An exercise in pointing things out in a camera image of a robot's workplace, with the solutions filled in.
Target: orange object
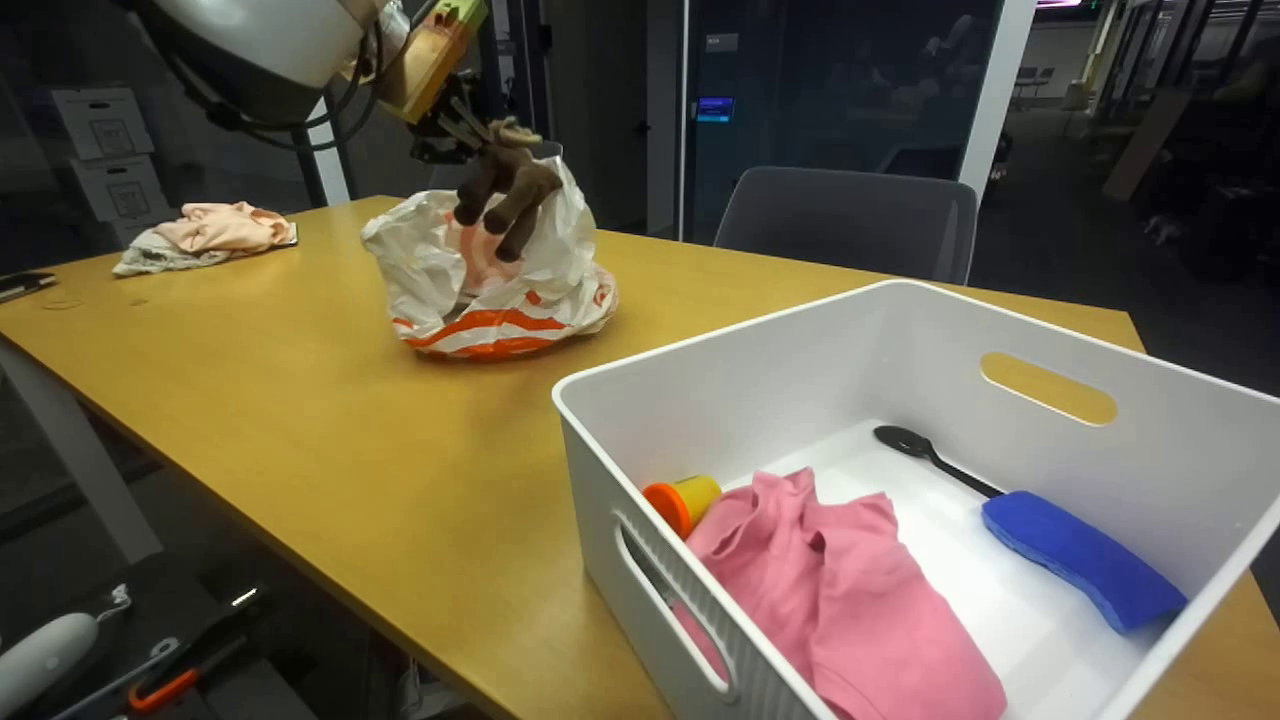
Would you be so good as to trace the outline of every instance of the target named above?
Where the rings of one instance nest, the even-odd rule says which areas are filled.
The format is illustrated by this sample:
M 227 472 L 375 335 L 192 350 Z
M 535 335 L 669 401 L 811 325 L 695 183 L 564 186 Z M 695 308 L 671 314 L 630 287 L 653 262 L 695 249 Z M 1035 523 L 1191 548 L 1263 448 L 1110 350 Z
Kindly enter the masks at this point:
M 671 523 L 674 535 L 690 535 L 690 528 L 719 500 L 719 484 L 712 474 L 685 474 L 642 484 L 648 502 Z

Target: pink cloth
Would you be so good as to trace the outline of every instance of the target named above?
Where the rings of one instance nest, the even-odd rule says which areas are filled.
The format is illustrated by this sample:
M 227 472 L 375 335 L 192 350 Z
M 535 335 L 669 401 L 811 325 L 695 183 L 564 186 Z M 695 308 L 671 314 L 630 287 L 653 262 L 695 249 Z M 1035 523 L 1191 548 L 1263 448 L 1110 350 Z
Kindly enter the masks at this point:
M 290 218 L 256 205 L 185 205 L 185 217 L 155 222 L 155 232 L 192 256 L 296 244 Z
M 811 472 L 760 472 L 688 544 L 841 717 L 1003 711 L 996 672 L 897 541 L 887 495 L 824 506 Z

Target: blue brush handle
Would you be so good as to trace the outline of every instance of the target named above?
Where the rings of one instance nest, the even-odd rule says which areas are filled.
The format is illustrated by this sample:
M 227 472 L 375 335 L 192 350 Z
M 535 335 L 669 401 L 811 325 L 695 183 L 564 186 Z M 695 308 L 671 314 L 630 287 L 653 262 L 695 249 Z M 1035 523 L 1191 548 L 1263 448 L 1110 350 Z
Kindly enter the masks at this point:
M 1170 618 L 1188 604 L 1153 565 L 1043 495 L 991 495 L 982 523 L 1023 558 L 1077 582 L 1122 637 Z

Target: white plastic bin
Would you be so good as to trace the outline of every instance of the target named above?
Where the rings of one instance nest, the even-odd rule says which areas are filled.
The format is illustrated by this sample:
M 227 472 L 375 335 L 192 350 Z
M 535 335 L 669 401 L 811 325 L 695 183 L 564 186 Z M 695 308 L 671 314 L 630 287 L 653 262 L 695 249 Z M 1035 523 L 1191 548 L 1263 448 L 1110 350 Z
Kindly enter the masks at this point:
M 1082 396 L 1110 418 L 996 385 L 996 354 L 1097 386 Z M 568 375 L 554 409 L 589 576 L 669 702 L 701 720 L 829 708 L 642 502 L 648 479 L 712 472 L 731 486 L 814 466 L 824 502 L 887 492 L 1008 717 L 1035 720 L 1130 711 L 1280 523 L 1280 401 L 904 278 Z M 1191 604 L 1164 632 L 1116 637 L 1070 582 L 978 528 L 976 492 L 879 448 L 876 418 L 1092 520 Z

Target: robotic arm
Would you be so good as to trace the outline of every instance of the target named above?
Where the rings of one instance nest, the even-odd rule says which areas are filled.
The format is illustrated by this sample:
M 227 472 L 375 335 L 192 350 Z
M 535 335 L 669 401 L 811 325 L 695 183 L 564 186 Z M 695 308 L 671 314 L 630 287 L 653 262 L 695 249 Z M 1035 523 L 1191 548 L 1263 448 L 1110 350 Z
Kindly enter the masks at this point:
M 489 17 L 482 0 L 434 0 L 415 19 L 401 0 L 125 3 L 211 123 L 267 144 L 290 144 L 334 79 L 349 79 L 340 107 L 368 83 L 368 107 L 379 100 L 404 123 L 422 123 Z

